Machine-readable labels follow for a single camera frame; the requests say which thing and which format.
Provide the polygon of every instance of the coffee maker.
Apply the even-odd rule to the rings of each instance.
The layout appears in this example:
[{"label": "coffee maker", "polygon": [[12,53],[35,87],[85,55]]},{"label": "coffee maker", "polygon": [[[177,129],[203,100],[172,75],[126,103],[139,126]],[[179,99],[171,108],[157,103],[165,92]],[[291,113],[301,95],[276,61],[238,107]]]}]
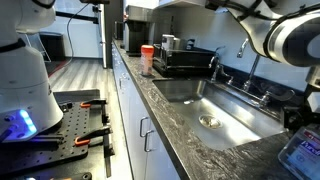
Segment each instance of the coffee maker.
[{"label": "coffee maker", "polygon": [[140,56],[141,46],[153,44],[155,23],[152,9],[128,5],[124,14],[124,48],[129,56]]}]

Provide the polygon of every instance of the granite countertop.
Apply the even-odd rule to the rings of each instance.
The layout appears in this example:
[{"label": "granite countertop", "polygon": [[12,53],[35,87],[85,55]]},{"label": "granite countertop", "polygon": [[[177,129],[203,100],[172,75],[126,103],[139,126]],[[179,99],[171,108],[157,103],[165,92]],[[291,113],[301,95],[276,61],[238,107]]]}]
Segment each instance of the granite countertop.
[{"label": "granite countertop", "polygon": [[155,70],[154,77],[142,77],[140,58],[129,57],[120,48],[122,41],[114,43],[181,179],[295,179],[277,158],[289,140],[287,133],[224,151],[208,148],[152,82],[165,78]]}]

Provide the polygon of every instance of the trash can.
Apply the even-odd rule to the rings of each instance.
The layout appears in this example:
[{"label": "trash can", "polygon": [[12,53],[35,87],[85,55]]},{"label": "trash can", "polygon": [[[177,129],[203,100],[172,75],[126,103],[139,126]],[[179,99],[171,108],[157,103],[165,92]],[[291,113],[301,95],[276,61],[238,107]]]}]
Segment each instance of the trash can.
[{"label": "trash can", "polygon": [[46,49],[51,61],[65,61],[63,35],[55,32],[39,32],[41,42]]}]

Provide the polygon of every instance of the gray floor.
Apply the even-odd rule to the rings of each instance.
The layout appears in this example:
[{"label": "gray floor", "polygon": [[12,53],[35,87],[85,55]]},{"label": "gray floor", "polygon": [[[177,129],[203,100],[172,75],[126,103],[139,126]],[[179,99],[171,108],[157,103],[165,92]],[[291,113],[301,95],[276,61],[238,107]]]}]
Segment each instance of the gray floor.
[{"label": "gray floor", "polygon": [[131,180],[122,118],[112,69],[103,69],[99,60],[74,60],[50,76],[52,90],[74,91],[99,89],[101,98],[108,100],[115,155],[111,157],[112,176],[108,180]]}]

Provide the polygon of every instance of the white wall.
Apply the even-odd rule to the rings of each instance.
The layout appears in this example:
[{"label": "white wall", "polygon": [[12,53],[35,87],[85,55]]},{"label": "white wall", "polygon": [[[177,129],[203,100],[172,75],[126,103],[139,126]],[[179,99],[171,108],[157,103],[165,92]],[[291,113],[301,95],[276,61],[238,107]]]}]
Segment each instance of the white wall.
[{"label": "white wall", "polygon": [[[288,13],[298,10],[303,4],[317,2],[318,0],[283,0],[279,1],[279,6],[274,11]],[[195,38],[197,47],[215,50],[216,47],[225,45],[226,49],[220,53],[221,63],[250,72],[256,54],[248,44],[243,58],[236,57],[247,35],[229,13],[216,14],[203,7],[176,9],[175,32],[180,38]],[[308,70],[309,68],[289,66],[261,58],[255,75],[303,91],[307,85],[305,78]]]},{"label": "white wall", "polygon": [[[79,0],[58,0],[55,2],[55,9],[61,12],[77,13],[84,5],[86,4],[82,4]],[[92,12],[92,5],[88,5],[79,15],[95,16]],[[56,17],[56,21],[51,26],[43,28],[41,31],[63,34],[66,56],[71,56],[67,35],[68,21],[69,18]],[[97,24],[73,19],[69,25],[69,32],[75,57],[102,58],[101,37]]]}]

